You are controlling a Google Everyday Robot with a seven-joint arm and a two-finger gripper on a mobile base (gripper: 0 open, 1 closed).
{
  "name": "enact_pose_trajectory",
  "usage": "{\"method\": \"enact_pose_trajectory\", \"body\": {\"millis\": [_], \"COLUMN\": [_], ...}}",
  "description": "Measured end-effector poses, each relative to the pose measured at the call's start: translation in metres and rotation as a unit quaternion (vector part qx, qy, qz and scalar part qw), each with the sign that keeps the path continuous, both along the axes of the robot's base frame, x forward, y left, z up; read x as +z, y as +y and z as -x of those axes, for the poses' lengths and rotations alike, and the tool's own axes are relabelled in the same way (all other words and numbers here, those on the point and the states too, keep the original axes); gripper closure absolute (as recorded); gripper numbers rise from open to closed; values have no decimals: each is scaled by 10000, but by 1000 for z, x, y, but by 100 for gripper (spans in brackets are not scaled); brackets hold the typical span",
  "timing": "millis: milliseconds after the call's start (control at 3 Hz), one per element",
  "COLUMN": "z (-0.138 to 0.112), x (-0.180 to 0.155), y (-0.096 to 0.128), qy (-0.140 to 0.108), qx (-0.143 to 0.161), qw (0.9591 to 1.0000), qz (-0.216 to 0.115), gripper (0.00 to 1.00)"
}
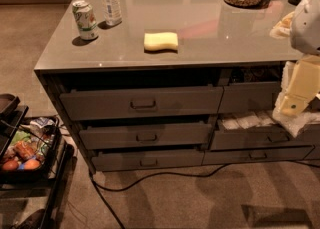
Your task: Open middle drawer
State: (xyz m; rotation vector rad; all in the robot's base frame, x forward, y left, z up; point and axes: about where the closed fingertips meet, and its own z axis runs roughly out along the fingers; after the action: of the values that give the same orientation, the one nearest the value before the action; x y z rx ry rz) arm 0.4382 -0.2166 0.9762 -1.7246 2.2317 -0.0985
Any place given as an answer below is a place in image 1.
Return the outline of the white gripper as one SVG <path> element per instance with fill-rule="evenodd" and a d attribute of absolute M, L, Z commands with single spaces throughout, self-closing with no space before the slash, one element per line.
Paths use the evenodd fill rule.
<path fill-rule="evenodd" d="M 279 111 L 286 116 L 301 114 L 320 92 L 320 57 L 304 55 L 296 62 L 287 89 L 279 94 Z"/>

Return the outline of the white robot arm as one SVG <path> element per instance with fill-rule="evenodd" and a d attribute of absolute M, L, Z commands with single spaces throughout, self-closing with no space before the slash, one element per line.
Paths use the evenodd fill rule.
<path fill-rule="evenodd" d="M 296 62 L 280 101 L 280 112 L 297 116 L 320 92 L 320 0 L 302 0 L 290 29 L 291 46 L 304 54 Z"/>

